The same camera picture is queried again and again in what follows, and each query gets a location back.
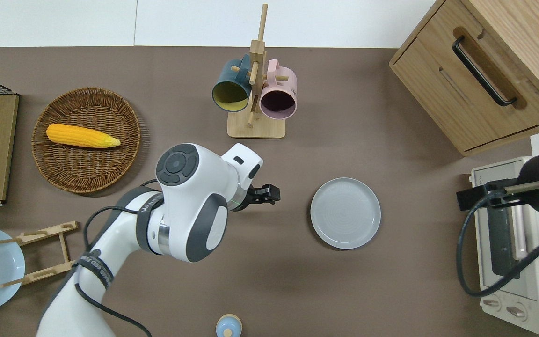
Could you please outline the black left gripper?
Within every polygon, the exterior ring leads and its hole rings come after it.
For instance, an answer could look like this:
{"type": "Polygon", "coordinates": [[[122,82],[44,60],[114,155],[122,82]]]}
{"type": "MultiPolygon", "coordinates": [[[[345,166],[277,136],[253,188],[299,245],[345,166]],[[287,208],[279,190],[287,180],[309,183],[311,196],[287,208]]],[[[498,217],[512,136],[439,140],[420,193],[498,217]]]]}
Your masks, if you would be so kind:
{"type": "Polygon", "coordinates": [[[269,203],[275,205],[280,197],[280,188],[275,185],[263,185],[260,188],[249,186],[244,199],[238,206],[238,211],[246,209],[246,207],[251,204],[258,205],[269,203]]]}

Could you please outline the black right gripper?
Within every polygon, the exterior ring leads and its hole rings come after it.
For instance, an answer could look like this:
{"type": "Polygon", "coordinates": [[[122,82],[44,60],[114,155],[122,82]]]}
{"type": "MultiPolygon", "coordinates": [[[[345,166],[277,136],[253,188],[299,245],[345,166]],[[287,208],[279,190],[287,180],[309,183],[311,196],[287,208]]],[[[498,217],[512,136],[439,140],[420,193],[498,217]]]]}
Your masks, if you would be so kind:
{"type": "Polygon", "coordinates": [[[530,205],[539,212],[539,155],[533,156],[522,166],[516,178],[485,182],[473,189],[456,192],[460,211],[480,208],[507,208],[530,205]]]}

